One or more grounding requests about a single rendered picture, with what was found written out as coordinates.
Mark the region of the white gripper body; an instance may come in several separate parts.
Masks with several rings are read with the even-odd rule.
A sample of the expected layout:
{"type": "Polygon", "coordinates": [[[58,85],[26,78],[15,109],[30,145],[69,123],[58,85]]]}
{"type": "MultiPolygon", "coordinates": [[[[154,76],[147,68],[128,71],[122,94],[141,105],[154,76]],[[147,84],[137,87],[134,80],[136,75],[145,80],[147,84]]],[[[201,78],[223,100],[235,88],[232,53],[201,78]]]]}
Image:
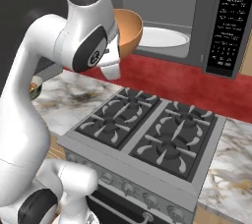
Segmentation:
{"type": "Polygon", "coordinates": [[[105,78],[109,81],[117,80],[120,78],[120,48],[119,48],[119,35],[108,43],[107,48],[98,62],[97,66],[105,78]]]}

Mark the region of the orange bowl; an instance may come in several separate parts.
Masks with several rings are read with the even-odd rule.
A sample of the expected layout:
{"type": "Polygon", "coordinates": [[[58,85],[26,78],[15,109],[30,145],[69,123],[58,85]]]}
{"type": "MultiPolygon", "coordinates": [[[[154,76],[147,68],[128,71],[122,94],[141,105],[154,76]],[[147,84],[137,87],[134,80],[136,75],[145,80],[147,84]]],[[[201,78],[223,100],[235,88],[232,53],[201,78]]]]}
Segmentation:
{"type": "Polygon", "coordinates": [[[115,19],[120,31],[120,59],[134,52],[143,34],[142,18],[131,10],[115,9],[115,19]]]}

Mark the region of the white microwave turntable plate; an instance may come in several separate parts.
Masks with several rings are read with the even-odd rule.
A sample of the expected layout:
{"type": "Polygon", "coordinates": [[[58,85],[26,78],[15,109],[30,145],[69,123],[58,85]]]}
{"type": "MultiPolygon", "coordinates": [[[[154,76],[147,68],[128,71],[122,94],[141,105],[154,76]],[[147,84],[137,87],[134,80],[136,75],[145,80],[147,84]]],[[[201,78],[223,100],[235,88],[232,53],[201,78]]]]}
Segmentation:
{"type": "Polygon", "coordinates": [[[167,28],[144,27],[139,47],[167,48],[187,44],[190,38],[187,34],[167,28]]]}

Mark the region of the dark green bowl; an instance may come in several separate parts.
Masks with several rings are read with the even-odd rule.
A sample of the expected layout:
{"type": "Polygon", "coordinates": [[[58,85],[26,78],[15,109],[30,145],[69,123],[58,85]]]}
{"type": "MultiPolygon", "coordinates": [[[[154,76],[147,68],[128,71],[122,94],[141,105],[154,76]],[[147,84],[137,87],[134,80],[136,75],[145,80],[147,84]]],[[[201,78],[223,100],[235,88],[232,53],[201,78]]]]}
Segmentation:
{"type": "Polygon", "coordinates": [[[31,84],[35,83],[37,84],[37,88],[33,91],[30,91],[30,98],[31,100],[36,99],[37,97],[39,97],[41,90],[42,90],[42,78],[39,76],[33,76],[31,79],[31,84]]]}

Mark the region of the grey microwave oven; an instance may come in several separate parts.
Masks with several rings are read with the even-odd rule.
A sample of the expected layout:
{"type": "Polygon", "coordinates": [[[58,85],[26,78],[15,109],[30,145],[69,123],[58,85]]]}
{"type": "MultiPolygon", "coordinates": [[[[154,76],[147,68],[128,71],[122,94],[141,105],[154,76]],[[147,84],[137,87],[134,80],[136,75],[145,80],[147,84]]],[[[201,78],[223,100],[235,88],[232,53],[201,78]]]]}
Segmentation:
{"type": "Polygon", "coordinates": [[[173,29],[189,36],[182,46],[137,47],[136,53],[199,67],[234,79],[252,28],[252,0],[113,0],[139,14],[144,27],[173,29]]]}

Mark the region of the black oven door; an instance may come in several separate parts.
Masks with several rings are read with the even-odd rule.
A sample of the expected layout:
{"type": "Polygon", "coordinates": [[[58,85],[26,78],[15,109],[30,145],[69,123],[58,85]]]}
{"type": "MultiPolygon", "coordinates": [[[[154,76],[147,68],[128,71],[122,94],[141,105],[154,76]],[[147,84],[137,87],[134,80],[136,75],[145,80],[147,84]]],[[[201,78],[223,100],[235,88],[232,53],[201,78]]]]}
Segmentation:
{"type": "Polygon", "coordinates": [[[134,210],[131,206],[123,205],[114,198],[109,198],[108,196],[103,195],[100,192],[94,192],[92,194],[92,197],[99,200],[99,203],[95,202],[90,197],[87,198],[87,201],[91,210],[96,214],[101,224],[130,224],[122,217],[117,216],[111,210],[108,210],[104,206],[102,206],[103,203],[135,221],[137,224],[141,224],[145,220],[143,214],[140,211],[134,210]]]}

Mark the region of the grey gas hob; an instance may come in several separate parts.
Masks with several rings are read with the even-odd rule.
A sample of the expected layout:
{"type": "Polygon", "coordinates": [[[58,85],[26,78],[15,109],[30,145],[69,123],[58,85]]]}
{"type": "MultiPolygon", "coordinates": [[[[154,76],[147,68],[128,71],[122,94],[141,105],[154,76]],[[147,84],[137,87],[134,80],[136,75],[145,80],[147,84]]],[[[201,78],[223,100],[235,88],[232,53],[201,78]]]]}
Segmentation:
{"type": "Polygon", "coordinates": [[[122,88],[58,140],[80,164],[98,175],[98,190],[134,210],[149,212],[153,224],[173,224],[166,208],[174,205],[192,224],[199,194],[226,118],[212,111],[122,88]],[[111,185],[100,177],[113,175],[111,185]],[[121,190],[130,183],[135,192],[121,190]],[[143,194],[157,199],[147,209],[143,194]]]}

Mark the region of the wooden base cupboard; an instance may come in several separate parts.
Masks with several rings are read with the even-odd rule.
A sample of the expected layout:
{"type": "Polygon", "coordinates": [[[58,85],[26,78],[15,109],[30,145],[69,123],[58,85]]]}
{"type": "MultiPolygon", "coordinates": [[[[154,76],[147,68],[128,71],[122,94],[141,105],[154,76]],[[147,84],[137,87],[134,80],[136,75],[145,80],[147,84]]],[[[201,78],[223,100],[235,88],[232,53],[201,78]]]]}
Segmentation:
{"type": "Polygon", "coordinates": [[[57,158],[57,159],[65,159],[64,149],[57,144],[58,137],[51,135],[50,136],[50,148],[47,152],[48,158],[57,158]]]}
{"type": "Polygon", "coordinates": [[[193,224],[231,224],[231,223],[202,207],[198,207],[195,212],[193,224]]]}

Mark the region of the grey stove knob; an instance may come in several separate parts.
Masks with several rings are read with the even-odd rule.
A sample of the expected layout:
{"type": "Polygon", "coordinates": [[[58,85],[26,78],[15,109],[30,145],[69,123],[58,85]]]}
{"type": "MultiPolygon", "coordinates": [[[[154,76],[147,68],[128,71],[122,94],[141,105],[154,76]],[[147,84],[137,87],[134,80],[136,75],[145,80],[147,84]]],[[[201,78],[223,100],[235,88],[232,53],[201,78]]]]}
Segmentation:
{"type": "Polygon", "coordinates": [[[111,184],[113,183],[113,181],[114,181],[113,175],[110,174],[110,173],[108,173],[108,172],[104,172],[104,173],[101,175],[100,179],[101,179],[104,183],[106,183],[106,184],[108,184],[108,185],[111,185],[111,184]]]}
{"type": "Polygon", "coordinates": [[[169,205],[166,208],[166,211],[173,224],[184,224],[184,213],[180,208],[174,205],[169,205]]]}
{"type": "Polygon", "coordinates": [[[132,196],[135,192],[134,187],[130,183],[124,183],[121,186],[121,190],[125,196],[132,196]]]}
{"type": "Polygon", "coordinates": [[[153,195],[144,193],[143,199],[147,206],[147,209],[156,209],[158,207],[158,200],[153,195]]]}
{"type": "Polygon", "coordinates": [[[66,159],[67,159],[68,161],[71,161],[71,162],[75,162],[75,163],[78,162],[77,157],[76,157],[73,153],[70,153],[70,152],[67,152],[67,153],[66,153],[66,159]]]}

